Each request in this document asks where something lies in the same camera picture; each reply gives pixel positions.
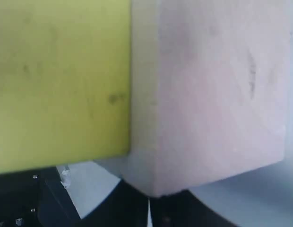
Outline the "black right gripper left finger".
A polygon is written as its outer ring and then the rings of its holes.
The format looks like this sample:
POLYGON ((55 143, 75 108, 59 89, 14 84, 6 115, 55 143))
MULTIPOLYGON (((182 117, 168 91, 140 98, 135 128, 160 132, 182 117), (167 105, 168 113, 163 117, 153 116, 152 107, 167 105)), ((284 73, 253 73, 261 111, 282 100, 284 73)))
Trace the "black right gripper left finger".
POLYGON ((146 227, 148 197, 121 180, 107 198, 77 227, 146 227))

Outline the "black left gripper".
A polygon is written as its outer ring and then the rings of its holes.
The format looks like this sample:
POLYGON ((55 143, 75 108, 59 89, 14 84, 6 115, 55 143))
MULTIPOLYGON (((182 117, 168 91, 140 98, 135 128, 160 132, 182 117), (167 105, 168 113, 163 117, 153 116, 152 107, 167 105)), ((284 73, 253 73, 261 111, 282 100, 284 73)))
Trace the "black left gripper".
POLYGON ((57 168, 0 175, 0 227, 73 227, 80 221, 57 168))

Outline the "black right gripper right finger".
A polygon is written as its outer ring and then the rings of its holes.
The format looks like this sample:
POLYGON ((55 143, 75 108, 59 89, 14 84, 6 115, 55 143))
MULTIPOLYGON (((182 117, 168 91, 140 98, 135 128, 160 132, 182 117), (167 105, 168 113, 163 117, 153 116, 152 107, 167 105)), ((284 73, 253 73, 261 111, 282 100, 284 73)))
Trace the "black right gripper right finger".
POLYGON ((189 190, 150 197, 150 213, 154 227, 234 227, 232 222, 215 213, 189 190))

